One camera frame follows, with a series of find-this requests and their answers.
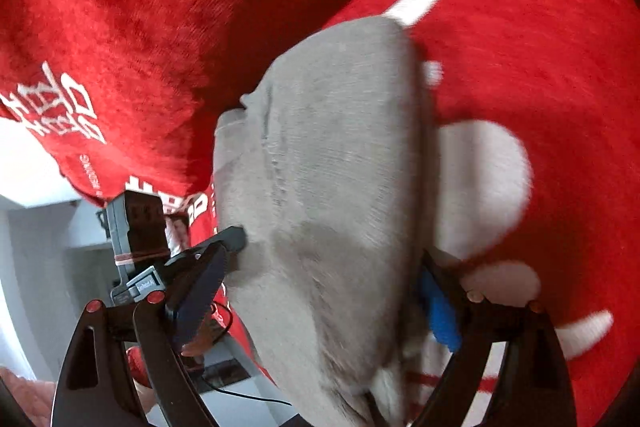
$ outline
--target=person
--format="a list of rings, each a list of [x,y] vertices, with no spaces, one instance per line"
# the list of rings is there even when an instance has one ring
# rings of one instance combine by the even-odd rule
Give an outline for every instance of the person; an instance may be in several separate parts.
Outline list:
[[[216,231],[219,115],[321,27],[398,21],[422,53],[444,144],[436,246],[495,301],[543,301],[564,335],[581,427],[615,397],[640,351],[633,0],[0,4],[0,116],[29,129],[86,199],[130,188],[188,213],[191,244]],[[414,413],[442,373],[433,353],[426,342],[407,374]],[[495,371],[473,418],[494,384]]]
[[[51,425],[51,409],[56,394],[55,383],[17,377],[6,367],[0,367],[0,380],[35,427]]]

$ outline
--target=red bolt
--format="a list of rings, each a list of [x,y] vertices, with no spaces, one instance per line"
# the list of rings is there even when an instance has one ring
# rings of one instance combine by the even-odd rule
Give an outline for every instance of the red bolt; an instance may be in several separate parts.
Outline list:
[[[100,308],[102,308],[102,301],[95,299],[93,301],[91,301],[89,304],[87,304],[86,306],[86,310],[89,313],[95,313],[97,312]]]
[[[531,301],[529,302],[529,309],[534,312],[534,313],[544,313],[545,309],[543,307],[542,304],[540,304],[538,301]]]
[[[164,301],[164,292],[160,290],[151,292],[146,296],[146,300],[151,304],[159,304]]]

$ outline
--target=blue pad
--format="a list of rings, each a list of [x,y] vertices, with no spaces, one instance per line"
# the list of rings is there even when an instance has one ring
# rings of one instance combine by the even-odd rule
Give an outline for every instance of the blue pad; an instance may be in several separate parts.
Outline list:
[[[456,312],[435,279],[427,270],[422,272],[418,282],[420,304],[427,313],[429,327],[436,340],[449,348],[452,353],[460,349],[462,335],[458,330]]]

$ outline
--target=white wall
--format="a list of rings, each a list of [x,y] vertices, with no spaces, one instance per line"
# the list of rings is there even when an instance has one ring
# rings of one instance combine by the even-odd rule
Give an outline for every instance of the white wall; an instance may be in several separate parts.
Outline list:
[[[10,247],[0,248],[0,283],[35,376],[55,380],[82,308],[93,298],[109,299],[117,277],[113,252],[100,249],[110,245],[88,203],[3,216]]]
[[[18,208],[22,208],[22,207],[19,204],[15,203],[15,201],[8,200],[4,196],[0,196],[0,211],[17,210]]]
[[[46,364],[24,314],[5,210],[0,210],[0,365],[25,378],[34,378],[35,369],[46,374]]]
[[[95,213],[99,208],[88,201],[78,201],[68,226],[63,244],[67,248],[111,248],[111,242],[107,240],[106,234]]]
[[[55,160],[22,124],[0,118],[0,196],[31,207],[78,199]]]

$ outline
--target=red fleece blanket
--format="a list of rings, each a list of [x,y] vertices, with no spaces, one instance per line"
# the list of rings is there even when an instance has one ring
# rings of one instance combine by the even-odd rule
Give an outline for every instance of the red fleece blanket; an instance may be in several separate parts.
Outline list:
[[[468,289],[539,299],[558,327],[578,425],[640,355],[640,14],[633,0],[353,0],[330,25],[386,14],[424,56],[440,148],[436,246]],[[466,419],[488,404],[494,346]],[[414,413],[448,353],[408,374]]]

